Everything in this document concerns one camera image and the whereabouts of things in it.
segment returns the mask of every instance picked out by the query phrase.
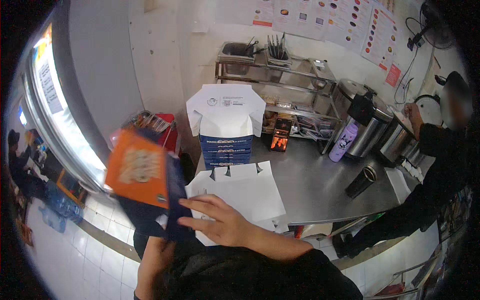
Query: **stainless steel counter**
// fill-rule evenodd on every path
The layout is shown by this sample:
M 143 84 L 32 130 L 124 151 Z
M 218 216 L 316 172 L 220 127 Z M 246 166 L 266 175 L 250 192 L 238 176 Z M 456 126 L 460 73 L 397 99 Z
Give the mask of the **stainless steel counter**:
M 334 163 L 328 154 L 320 155 L 311 140 L 290 138 L 287 151 L 268 151 L 271 136 L 253 139 L 250 163 L 270 160 L 273 177 L 287 215 L 282 219 L 291 225 L 344 221 L 383 212 L 398 206 L 398 200 L 383 165 L 373 153 L 362 160 L 343 157 Z M 365 165 L 377 173 L 377 181 L 355 199 L 345 195 L 345 188 Z M 197 173 L 205 170 L 203 156 Z M 418 183 L 405 176 L 411 190 Z

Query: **rice cooker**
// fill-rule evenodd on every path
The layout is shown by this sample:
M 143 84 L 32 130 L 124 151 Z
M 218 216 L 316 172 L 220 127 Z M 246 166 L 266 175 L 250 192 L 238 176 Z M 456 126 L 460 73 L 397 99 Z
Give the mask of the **rice cooker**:
M 365 157 L 371 148 L 378 142 L 386 127 L 393 119 L 393 113 L 387 109 L 386 104 L 378 96 L 373 96 L 373 105 L 375 107 L 373 117 L 368 126 L 363 126 L 348 115 L 347 110 L 355 94 L 364 95 L 368 87 L 348 79 L 341 79 L 332 94 L 333 102 L 338 114 L 342 120 L 345 120 L 344 127 L 350 123 L 355 123 L 358 127 L 357 137 L 345 153 L 346 156 L 353 158 Z

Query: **logo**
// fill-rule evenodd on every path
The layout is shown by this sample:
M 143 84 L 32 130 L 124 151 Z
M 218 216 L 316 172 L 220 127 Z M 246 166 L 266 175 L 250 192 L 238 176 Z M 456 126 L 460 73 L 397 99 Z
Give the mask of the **logo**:
M 210 106 L 215 106 L 218 101 L 215 98 L 210 98 L 207 100 L 207 104 Z

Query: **white paper box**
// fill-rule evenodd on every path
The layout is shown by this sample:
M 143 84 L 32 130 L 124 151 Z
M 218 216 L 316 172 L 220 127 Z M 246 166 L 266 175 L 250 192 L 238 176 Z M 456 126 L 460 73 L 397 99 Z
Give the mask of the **white paper box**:
M 285 208 L 278 193 L 269 161 L 256 164 L 215 168 L 202 171 L 185 187 L 188 197 L 215 194 L 231 205 L 247 221 L 269 231 L 275 231 L 272 219 L 284 215 Z M 194 218 L 205 218 L 202 213 L 192 211 Z M 216 245 L 201 232 L 198 240 L 205 246 Z
M 260 136 L 265 102 L 246 84 L 204 84 L 187 101 L 193 136 Z

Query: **unfolded box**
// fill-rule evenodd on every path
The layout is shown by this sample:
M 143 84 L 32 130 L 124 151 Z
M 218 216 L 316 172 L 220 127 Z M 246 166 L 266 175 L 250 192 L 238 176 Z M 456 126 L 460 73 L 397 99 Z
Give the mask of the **unfolded box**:
M 253 136 L 262 133 L 264 111 L 265 102 L 246 84 L 204 84 L 187 101 L 192 134 L 200 135 L 200 146 L 205 153 L 224 150 L 249 153 Z M 212 167 L 225 162 L 208 163 Z M 236 160 L 233 164 L 236 163 L 248 160 Z
M 284 215 L 285 208 L 278 193 L 269 161 L 241 166 L 219 167 L 202 171 L 185 187 L 188 197 L 215 194 L 242 214 L 249 222 L 274 231 L 273 219 Z M 206 218 L 192 211 L 194 218 Z M 196 237 L 205 246 L 216 245 L 203 233 Z

